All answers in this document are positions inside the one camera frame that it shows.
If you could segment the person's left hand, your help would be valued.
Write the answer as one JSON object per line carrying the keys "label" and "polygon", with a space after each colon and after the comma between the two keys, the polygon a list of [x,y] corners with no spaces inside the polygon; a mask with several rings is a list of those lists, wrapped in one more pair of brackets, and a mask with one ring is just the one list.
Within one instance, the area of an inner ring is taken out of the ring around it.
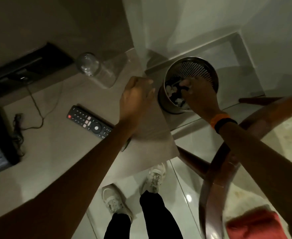
{"label": "person's left hand", "polygon": [[119,124],[124,125],[131,133],[134,133],[142,117],[148,108],[150,108],[154,96],[145,97],[145,95],[136,88],[132,91],[127,91],[126,84],[120,99]]}

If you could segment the person's right hand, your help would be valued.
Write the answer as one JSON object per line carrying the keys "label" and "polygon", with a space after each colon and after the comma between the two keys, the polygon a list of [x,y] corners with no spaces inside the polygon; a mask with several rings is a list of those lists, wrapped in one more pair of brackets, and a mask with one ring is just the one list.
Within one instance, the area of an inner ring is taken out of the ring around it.
{"label": "person's right hand", "polygon": [[222,113],[222,111],[211,83],[202,77],[196,77],[196,79],[199,80],[198,88],[192,93],[184,89],[181,90],[182,97],[192,111],[209,123],[215,115]]}

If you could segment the person's left forearm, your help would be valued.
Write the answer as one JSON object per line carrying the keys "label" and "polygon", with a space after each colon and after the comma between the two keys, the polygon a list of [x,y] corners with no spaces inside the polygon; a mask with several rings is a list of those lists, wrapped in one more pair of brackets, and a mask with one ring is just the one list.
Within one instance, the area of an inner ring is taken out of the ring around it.
{"label": "person's left forearm", "polygon": [[0,239],[71,239],[97,189],[137,128],[121,120],[112,132],[35,198],[0,217]]}

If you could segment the person's right forearm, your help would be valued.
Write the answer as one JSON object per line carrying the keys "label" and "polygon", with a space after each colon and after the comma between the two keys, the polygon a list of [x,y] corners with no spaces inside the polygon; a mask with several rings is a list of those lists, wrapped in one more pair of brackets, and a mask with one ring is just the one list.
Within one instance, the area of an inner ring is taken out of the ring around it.
{"label": "person's right forearm", "polygon": [[235,123],[225,123],[219,134],[286,221],[292,236],[292,162]]}

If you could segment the perforated metal waste bin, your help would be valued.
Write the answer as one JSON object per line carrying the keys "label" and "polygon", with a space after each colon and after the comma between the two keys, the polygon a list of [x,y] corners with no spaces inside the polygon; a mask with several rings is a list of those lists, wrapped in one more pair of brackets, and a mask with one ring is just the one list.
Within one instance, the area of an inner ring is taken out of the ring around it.
{"label": "perforated metal waste bin", "polygon": [[188,77],[203,77],[211,83],[214,91],[216,93],[218,92],[219,79],[213,66],[208,61],[199,57],[185,57],[174,62],[166,72],[163,84],[157,95],[157,100],[162,110],[172,115],[179,115],[191,111],[185,111],[176,107],[169,100],[165,91],[166,85],[172,85]]}

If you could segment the crumpled white paper trash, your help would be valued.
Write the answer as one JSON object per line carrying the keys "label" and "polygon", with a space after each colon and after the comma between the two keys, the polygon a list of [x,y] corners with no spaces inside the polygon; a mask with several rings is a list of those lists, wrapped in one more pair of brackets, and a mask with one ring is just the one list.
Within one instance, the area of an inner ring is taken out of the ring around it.
{"label": "crumpled white paper trash", "polygon": [[186,100],[182,97],[181,90],[188,90],[186,86],[180,86],[180,82],[175,82],[172,85],[166,85],[165,91],[168,95],[169,100],[178,108],[181,108],[185,111],[190,111],[190,107],[187,104]]}

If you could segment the orange and black wristband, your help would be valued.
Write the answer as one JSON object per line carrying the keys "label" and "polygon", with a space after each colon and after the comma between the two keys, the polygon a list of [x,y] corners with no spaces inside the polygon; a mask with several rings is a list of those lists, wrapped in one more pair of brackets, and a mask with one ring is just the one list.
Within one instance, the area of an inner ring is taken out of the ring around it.
{"label": "orange and black wristband", "polygon": [[220,128],[226,123],[234,123],[238,124],[236,120],[233,120],[229,114],[220,113],[215,115],[209,122],[210,126],[215,130],[217,134],[219,134]]}

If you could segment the black remote control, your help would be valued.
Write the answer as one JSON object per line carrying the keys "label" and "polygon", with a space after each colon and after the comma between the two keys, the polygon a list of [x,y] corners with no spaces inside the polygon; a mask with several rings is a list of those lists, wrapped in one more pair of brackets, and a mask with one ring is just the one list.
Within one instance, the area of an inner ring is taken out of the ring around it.
{"label": "black remote control", "polygon": [[114,129],[114,125],[80,105],[73,105],[70,108],[67,119],[91,132],[100,140],[104,140]]}

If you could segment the person's white sneaker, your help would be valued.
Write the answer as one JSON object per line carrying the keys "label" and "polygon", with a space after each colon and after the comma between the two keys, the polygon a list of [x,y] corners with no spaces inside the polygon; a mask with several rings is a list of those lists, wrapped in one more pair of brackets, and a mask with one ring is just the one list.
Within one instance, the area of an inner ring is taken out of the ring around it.
{"label": "person's white sneaker", "polygon": [[101,196],[105,206],[112,216],[115,214],[127,215],[130,223],[132,223],[133,214],[125,204],[121,191],[114,184],[102,187]]}
{"label": "person's white sneaker", "polygon": [[154,194],[159,193],[160,186],[162,185],[166,174],[167,162],[151,167],[140,187],[140,195],[143,195],[145,192]]}

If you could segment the person's left white sneaker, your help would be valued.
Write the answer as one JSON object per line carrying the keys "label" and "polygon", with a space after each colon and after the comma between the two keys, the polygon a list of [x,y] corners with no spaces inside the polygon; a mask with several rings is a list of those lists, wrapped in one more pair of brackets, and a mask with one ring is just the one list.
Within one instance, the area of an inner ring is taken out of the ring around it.
{"label": "person's left white sneaker", "polygon": [[102,187],[101,196],[105,206],[112,216],[115,214],[127,215],[130,223],[132,223],[133,214],[125,204],[121,191],[114,184]]}

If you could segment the black television base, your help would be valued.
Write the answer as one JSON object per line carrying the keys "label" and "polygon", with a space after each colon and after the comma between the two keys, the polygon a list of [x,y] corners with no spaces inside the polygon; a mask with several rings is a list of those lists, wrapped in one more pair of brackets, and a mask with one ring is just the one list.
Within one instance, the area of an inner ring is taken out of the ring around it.
{"label": "black television base", "polygon": [[0,98],[73,64],[73,59],[54,44],[47,43],[0,67]]}

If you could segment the person's right black trouser leg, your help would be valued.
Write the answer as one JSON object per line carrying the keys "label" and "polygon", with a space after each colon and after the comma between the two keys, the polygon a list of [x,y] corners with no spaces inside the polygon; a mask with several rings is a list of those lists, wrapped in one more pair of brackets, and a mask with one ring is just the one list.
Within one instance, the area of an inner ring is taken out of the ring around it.
{"label": "person's right black trouser leg", "polygon": [[149,239],[183,239],[176,220],[158,193],[145,191],[140,196]]}

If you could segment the person's black trouser leg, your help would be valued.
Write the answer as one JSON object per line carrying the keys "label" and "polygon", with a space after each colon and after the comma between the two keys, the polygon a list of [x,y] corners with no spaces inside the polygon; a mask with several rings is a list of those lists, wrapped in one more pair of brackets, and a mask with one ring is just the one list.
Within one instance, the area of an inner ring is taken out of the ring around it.
{"label": "person's black trouser leg", "polygon": [[123,213],[114,213],[109,222],[104,239],[129,239],[131,217]]}
{"label": "person's black trouser leg", "polygon": [[158,193],[145,191],[140,196],[149,239],[183,239],[176,220]]}

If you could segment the person's left black trouser leg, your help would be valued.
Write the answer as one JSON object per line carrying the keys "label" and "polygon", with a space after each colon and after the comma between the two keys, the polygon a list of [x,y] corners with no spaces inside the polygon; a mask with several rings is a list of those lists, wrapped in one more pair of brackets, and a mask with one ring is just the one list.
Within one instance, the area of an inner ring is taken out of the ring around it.
{"label": "person's left black trouser leg", "polygon": [[131,217],[123,213],[114,213],[109,222],[104,239],[129,239]]}

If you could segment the red cloth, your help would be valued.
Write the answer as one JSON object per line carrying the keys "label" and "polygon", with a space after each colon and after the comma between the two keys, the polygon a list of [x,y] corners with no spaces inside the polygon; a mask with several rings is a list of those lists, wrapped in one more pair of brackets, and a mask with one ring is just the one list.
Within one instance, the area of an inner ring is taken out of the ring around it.
{"label": "red cloth", "polygon": [[245,213],[225,227],[229,239],[288,239],[278,214],[268,209]]}

